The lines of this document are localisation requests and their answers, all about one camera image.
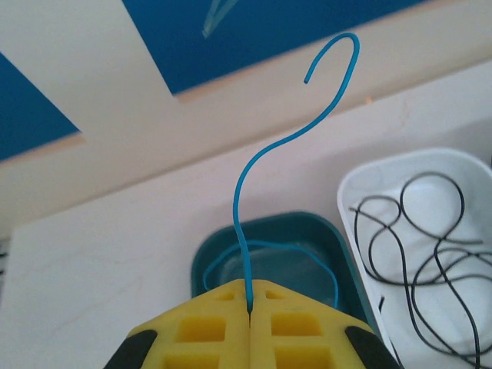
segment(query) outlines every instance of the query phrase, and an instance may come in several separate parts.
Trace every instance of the black rubber pad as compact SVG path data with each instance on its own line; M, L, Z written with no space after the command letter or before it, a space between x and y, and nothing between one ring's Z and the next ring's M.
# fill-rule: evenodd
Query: black rubber pad
M140 369L157 337L153 330L142 331L123 341L104 369Z
M400 369L390 351L375 334L360 327L347 327L345 334L366 369Z

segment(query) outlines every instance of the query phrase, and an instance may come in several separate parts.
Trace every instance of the plastic tray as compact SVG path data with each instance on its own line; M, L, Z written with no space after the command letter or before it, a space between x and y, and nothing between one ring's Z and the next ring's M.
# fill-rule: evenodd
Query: plastic tray
M340 232L323 218L304 212L281 214L243 224L247 239L296 244L316 254L337 277L338 310L365 321L378 332L369 300L357 269ZM233 227L217 231L200 246L191 268L193 297L205 292L202 281L207 266L226 248L237 242ZM298 251L254 249L251 251L253 277L290 288L324 304L333 303L333 284L327 272ZM210 288L242 278L240 251L225 258L209 274Z
M438 171L448 175L459 184L464 193L464 218L452 233L453 237L479 238L483 240L484 245L472 246L473 250L488 249L490 251L492 245L492 171L483 162L460 151L446 148L417 151L408 155L375 161L354 169L341 182L338 191L338 207L351 244L352 258L359 268L373 313L380 323L381 335L388 348L391 347L392 342L406 369L470 367L459 359L439 354L425 346L411 326L404 289L387 286L369 278L366 274L362 262L364 260L364 263L369 265L367 246L370 237L378 229L377 224L361 218L358 226L360 254L354 240L354 212L349 210L350 207L357 207L368 195L384 194L398 198L404 183L425 171ZM412 186L412 189L408 188L405 195L406 207L411 212L412 219L435 234L448 229L460 210L456 189L449 182L439 178L423 178ZM368 205L364 210L380 219L389 220L394 216L395 207L375 201L373 205ZM409 271L415 271L417 265L423 261L424 255L429 255L429 247L434 246L435 241L416 232L406 221L400 221L394 230L403 242ZM391 237L381 237L377 247L374 246L375 264L382 275L393 278L401 277L400 257L400 252ZM456 269L456 272L474 271L490 274L490 267L485 267L478 261L460 264L456 266ZM486 347L490 344L490 329L492 328L490 282L466 280L459 284L456 283L456 287L470 307L478 326L480 342L482 342L482 347ZM435 324L439 334L446 337L453 345L473 350L472 330L464 310L449 289L439 288L419 288L417 290L417 299L424 316L429 322ZM383 324L378 314L378 304L382 296L385 297L381 312ZM492 354L483 356L482 364L491 366Z

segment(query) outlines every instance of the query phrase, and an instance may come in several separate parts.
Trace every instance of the square hole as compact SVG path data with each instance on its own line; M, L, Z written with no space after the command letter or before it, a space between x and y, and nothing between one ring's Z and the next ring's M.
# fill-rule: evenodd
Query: square hole
M225 339L225 319L192 316L181 321L176 342L220 342Z
M310 313L279 313L271 316L272 336L321 336L317 318Z
M278 294L277 292L274 292L274 291L266 291L265 295L266 295L268 300L283 300L283 299L285 299L284 296L282 296L281 294Z
M227 292L225 294L222 294L218 298L215 298L217 301L230 301L234 300L234 292Z
M276 347L277 369L335 369L328 347Z
M218 369L219 359L214 354L168 355L164 369Z

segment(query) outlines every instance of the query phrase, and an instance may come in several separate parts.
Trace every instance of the teal container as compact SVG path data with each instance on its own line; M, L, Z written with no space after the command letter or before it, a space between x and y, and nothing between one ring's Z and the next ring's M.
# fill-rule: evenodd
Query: teal container
M315 254L335 274L338 282L338 310L377 326L366 292L345 240L332 223L306 212L275 215L243 223L246 239L294 244ZM206 292L205 269L226 248L238 242L232 226L211 235L198 249L191 268L191 294ZM299 251L272 248L250 250L254 279L265 279L327 305L334 300L334 285L327 272ZM241 252L228 255L209 275L210 289L243 278Z

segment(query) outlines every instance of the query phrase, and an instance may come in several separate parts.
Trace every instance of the white wall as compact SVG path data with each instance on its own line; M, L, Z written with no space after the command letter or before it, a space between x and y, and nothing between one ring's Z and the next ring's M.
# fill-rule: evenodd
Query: white wall
M492 58L492 4L435 1L356 33L362 53L341 109ZM349 42L335 47L305 86L323 44L182 103L165 87L119 0L1 2L0 50L85 142L0 165L0 237L17 224L303 124L331 99L351 52Z

